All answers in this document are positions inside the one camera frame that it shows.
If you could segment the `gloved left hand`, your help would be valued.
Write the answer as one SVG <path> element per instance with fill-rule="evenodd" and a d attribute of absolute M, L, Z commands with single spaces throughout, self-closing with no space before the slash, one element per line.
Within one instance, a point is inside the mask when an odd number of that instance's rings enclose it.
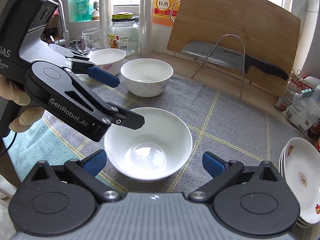
<path fill-rule="evenodd" d="M 13 101 L 19 106 L 27 106 L 31 103 L 31 99 L 26 92 L 20 90 L 12 81 L 3 75 L 1 75 L 1 97 Z M 42 118 L 44 111 L 45 109 L 42 107 L 29 107 L 10 123 L 10 130 L 16 133 L 27 131 L 35 122 Z"/>

